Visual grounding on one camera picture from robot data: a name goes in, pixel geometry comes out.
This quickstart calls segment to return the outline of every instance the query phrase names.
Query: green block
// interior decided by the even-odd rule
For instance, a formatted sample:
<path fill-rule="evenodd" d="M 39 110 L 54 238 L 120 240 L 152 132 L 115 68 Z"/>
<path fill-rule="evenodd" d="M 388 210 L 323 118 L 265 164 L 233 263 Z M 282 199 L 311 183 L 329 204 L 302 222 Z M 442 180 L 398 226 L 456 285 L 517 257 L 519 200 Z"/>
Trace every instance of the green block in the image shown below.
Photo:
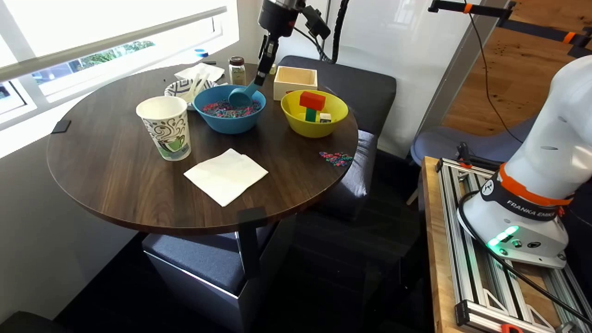
<path fill-rule="evenodd" d="M 304 118 L 306 121 L 310 121 L 314 123 L 317 121 L 317 111 L 311 108 L 306 108 L 306 117 Z"/>

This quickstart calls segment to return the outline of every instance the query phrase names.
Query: white paper cup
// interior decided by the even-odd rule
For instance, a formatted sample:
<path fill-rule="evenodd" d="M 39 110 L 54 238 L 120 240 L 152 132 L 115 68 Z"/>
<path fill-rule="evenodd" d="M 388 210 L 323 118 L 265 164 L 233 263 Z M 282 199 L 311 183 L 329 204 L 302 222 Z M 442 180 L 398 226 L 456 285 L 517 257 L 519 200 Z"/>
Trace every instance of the white paper cup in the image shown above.
<path fill-rule="evenodd" d="M 158 96 L 138 104 L 136 114 L 167 161 L 180 161 L 191 153 L 187 102 L 180 97 Z"/>

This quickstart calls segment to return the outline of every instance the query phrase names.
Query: blue bowl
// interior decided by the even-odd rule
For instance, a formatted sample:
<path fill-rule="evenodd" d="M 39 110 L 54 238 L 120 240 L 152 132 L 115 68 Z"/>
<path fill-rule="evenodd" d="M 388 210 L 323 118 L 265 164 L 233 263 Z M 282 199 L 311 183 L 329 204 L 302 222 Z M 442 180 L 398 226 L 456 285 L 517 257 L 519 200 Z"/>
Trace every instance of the blue bowl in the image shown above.
<path fill-rule="evenodd" d="M 207 104 L 219 102 L 224 99 L 228 99 L 228 96 L 235 88 L 244 88 L 241 85 L 219 85 L 212 87 L 200 92 L 195 96 L 193 100 L 193 107 L 201 115 L 206 123 L 215 131 L 222 134 L 239 134 L 246 132 L 253 128 L 261 116 L 261 110 L 265 107 L 265 96 L 259 91 L 253 94 L 253 101 L 258 101 L 261 104 L 261 108 L 255 111 L 253 114 L 249 114 L 245 117 L 240 118 L 220 118 L 210 116 L 201 111 L 201 109 Z"/>

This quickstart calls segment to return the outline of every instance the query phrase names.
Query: yellow bowl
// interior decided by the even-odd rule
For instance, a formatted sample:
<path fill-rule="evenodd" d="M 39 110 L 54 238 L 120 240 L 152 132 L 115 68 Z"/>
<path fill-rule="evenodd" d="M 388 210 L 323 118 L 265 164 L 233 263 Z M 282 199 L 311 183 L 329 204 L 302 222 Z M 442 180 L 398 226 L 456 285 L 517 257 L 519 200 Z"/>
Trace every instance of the yellow bowl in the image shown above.
<path fill-rule="evenodd" d="M 304 120 L 306 116 L 306 108 L 300 106 L 300 95 L 302 95 L 304 91 L 323 95 L 326 98 L 325 107 L 321 112 L 317 112 L 317 119 L 314 123 Z M 332 94 L 316 90 L 296 90 L 290 92 L 282 98 L 282 109 L 284 110 L 286 119 L 288 119 L 288 124 L 296 133 L 312 138 L 323 137 L 333 133 L 337 123 L 348 116 L 348 106 L 342 100 Z M 331 122 L 318 122 L 320 113 L 331 114 Z"/>

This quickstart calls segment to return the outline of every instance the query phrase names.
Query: wooden box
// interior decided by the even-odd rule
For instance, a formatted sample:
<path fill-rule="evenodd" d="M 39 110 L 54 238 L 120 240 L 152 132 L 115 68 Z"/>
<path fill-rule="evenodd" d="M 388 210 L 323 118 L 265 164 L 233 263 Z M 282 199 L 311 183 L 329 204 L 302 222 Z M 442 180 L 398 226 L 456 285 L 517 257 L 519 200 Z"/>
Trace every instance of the wooden box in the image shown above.
<path fill-rule="evenodd" d="M 274 101 L 295 90 L 317 90 L 317 71 L 295 67 L 279 66 L 274 80 Z"/>

